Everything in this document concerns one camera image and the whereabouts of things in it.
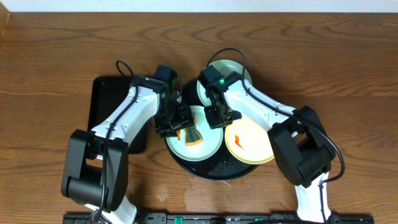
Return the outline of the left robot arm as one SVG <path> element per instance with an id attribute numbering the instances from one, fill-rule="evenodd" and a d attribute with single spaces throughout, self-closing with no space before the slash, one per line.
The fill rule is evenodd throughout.
<path id="1" fill-rule="evenodd" d="M 133 223 L 137 208 L 126 197 L 129 147 L 151 118 L 162 138 L 193 125 L 189 107 L 174 93 L 177 75 L 133 78 L 123 102 L 89 131 L 69 138 L 61 193 L 92 213 L 89 223 Z"/>

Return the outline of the light blue plate front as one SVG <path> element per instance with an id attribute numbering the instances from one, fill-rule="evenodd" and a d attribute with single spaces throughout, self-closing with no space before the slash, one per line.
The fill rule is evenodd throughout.
<path id="1" fill-rule="evenodd" d="M 224 132 L 222 128 L 211 129 L 205 118 L 204 107 L 191 106 L 191 111 L 197 119 L 197 130 L 203 137 L 203 142 L 194 145 L 185 145 L 185 133 L 183 130 L 177 132 L 177 137 L 169 137 L 166 139 L 167 146 L 179 158 L 186 161 L 203 161 L 211 157 L 221 146 L 223 142 Z"/>

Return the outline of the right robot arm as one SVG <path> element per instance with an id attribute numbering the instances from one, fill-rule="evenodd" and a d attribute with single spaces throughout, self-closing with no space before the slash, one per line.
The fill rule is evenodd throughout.
<path id="1" fill-rule="evenodd" d="M 208 67 L 198 80 L 211 101 L 205 107 L 210 128 L 224 128 L 247 116 L 265 130 L 279 170 L 295 186 L 298 217 L 326 222 L 331 215 L 326 183 L 332 179 L 328 173 L 340 153 L 316 112 L 309 106 L 297 110 L 278 103 L 237 72 L 222 75 Z"/>

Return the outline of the light blue plate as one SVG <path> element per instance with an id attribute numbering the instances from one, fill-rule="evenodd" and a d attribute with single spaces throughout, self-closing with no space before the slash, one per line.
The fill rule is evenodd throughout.
<path id="1" fill-rule="evenodd" d="M 210 65 L 214 66 L 222 75 L 228 75 L 231 72 L 241 73 L 243 69 L 243 66 L 234 60 L 216 60 L 211 62 Z M 197 81 L 197 94 L 199 100 L 204 106 L 211 105 L 211 100 L 206 97 L 205 88 L 199 80 Z"/>
<path id="2" fill-rule="evenodd" d="M 211 129 L 205 118 L 204 107 L 191 106 L 191 111 L 197 119 L 197 130 L 203 137 L 203 142 L 194 145 L 185 145 L 185 133 L 183 130 L 177 132 L 177 137 L 169 137 L 166 139 L 167 146 L 179 158 L 186 161 L 203 161 L 211 157 L 221 146 L 223 142 L 224 132 L 222 128 Z"/>

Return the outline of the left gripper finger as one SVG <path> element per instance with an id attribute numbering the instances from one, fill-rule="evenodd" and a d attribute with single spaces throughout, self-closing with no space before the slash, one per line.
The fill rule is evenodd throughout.
<path id="1" fill-rule="evenodd" d="M 171 130 L 161 130 L 158 131 L 158 134 L 162 139 L 169 138 L 169 137 L 177 137 L 177 132 L 176 131 L 171 131 Z"/>
<path id="2" fill-rule="evenodd" d="M 183 130 L 185 128 L 190 128 L 195 125 L 194 120 L 187 120 L 177 125 L 177 131 Z"/>

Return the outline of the orange green sponge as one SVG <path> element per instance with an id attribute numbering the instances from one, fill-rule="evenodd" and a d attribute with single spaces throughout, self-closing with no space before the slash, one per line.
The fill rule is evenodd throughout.
<path id="1" fill-rule="evenodd" d="M 188 128 L 184 128 L 183 131 L 185 133 L 185 145 L 186 146 L 194 146 L 201 142 L 203 142 L 203 137 L 200 132 L 197 130 L 197 119 L 196 116 L 193 116 L 193 126 Z"/>

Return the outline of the light blue plate back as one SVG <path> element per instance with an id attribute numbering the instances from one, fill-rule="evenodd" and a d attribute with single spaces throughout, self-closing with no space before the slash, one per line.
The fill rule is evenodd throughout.
<path id="1" fill-rule="evenodd" d="M 222 75 L 228 75 L 231 72 L 241 73 L 243 69 L 243 66 L 234 60 L 216 60 L 211 62 L 210 65 L 214 66 Z M 204 106 L 211 105 L 211 100 L 206 97 L 205 88 L 199 80 L 197 81 L 197 94 L 199 100 Z"/>

